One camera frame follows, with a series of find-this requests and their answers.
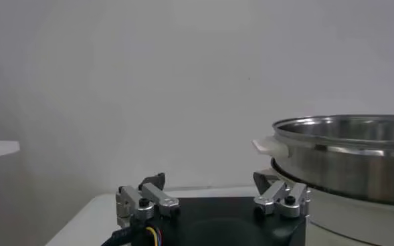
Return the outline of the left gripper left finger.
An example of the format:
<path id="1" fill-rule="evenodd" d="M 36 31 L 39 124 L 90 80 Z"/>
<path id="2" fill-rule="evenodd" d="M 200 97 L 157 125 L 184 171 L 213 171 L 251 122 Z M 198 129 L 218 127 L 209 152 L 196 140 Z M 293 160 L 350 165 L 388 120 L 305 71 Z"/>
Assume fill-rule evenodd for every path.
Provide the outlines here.
<path id="1" fill-rule="evenodd" d="M 181 212 L 179 199 L 166 194 L 164 186 L 163 172 L 144 178 L 136 188 L 120 186 L 115 194 L 117 225 L 125 228 L 133 221 L 147 222 L 156 215 L 177 217 Z"/>

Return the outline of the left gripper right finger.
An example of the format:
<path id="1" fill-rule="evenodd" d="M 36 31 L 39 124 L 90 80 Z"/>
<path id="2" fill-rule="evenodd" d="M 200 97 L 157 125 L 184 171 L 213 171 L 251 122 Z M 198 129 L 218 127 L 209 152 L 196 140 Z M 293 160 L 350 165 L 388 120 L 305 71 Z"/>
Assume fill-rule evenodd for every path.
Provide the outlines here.
<path id="1" fill-rule="evenodd" d="M 254 197 L 254 211 L 259 218 L 273 215 L 276 211 L 285 218 L 309 216 L 310 191 L 303 183 L 288 185 L 271 170 L 253 173 L 259 195 Z"/>

